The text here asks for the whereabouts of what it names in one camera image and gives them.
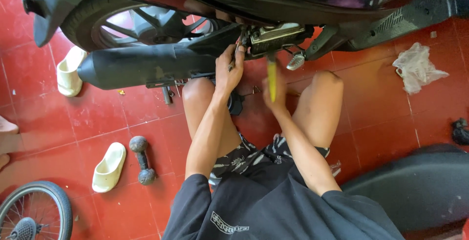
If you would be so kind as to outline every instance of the person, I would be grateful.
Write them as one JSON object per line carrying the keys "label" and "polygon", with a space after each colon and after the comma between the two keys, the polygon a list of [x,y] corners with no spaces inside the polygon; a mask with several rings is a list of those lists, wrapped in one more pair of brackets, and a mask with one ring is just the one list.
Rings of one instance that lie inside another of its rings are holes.
{"label": "person", "polygon": [[183,88],[192,143],[163,240],[403,239],[378,203],[341,191],[325,160],[343,81],[316,73],[290,116],[284,76],[278,71],[274,102],[265,79],[264,102],[283,133],[258,150],[238,134],[226,108],[243,74],[242,46],[227,70],[234,50],[230,45],[216,59],[215,85],[198,78]]}
{"label": "person", "polygon": [[[7,135],[15,135],[19,131],[18,126],[14,123],[10,123],[7,119],[0,116],[0,138],[4,138]],[[7,153],[0,151],[0,171],[5,165],[10,162],[10,156]]]}

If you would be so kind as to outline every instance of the bicycle wheel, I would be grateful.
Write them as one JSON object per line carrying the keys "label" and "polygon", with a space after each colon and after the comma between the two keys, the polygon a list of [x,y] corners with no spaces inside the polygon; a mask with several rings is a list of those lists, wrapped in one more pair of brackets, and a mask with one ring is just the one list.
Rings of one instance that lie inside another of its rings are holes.
{"label": "bicycle wheel", "polygon": [[72,223],[67,195],[49,181],[27,183],[0,205],[0,240],[69,240]]}

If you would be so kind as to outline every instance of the dumbbell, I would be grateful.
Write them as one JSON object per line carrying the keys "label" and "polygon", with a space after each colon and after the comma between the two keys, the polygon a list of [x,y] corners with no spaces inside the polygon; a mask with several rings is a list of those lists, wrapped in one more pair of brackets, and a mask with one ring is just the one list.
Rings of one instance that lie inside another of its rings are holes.
{"label": "dumbbell", "polygon": [[155,170],[148,168],[148,161],[146,159],[145,149],[148,147],[148,142],[143,136],[132,137],[128,143],[130,149],[135,152],[140,165],[140,173],[138,173],[138,182],[142,185],[150,185],[155,181]]}

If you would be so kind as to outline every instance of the motorcycle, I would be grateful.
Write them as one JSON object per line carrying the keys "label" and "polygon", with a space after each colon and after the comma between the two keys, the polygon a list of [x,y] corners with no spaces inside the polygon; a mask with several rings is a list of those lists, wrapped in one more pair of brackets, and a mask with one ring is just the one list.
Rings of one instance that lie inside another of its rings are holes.
{"label": "motorcycle", "polygon": [[[358,51],[469,16],[469,0],[22,0],[44,46],[60,27],[91,52],[80,78],[109,90],[213,75],[215,59],[246,33],[246,60],[291,54],[287,68],[330,51]],[[127,13],[130,27],[110,19]],[[196,21],[185,25],[188,17]],[[319,35],[302,48],[314,33]]]}

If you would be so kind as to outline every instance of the black t-shirt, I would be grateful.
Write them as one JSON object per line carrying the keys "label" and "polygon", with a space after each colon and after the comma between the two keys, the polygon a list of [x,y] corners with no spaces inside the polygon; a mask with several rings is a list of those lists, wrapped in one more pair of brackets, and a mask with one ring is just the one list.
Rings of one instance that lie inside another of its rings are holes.
{"label": "black t-shirt", "polygon": [[226,173],[213,194],[205,176],[177,193],[163,240],[403,240],[378,203],[308,189],[293,163]]}

